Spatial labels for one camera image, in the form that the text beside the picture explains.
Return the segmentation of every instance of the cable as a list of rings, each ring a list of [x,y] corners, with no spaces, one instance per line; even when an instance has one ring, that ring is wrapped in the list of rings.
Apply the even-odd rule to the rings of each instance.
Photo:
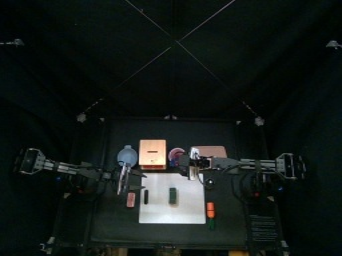
[[[177,41],[183,41],[235,1],[229,1]]]

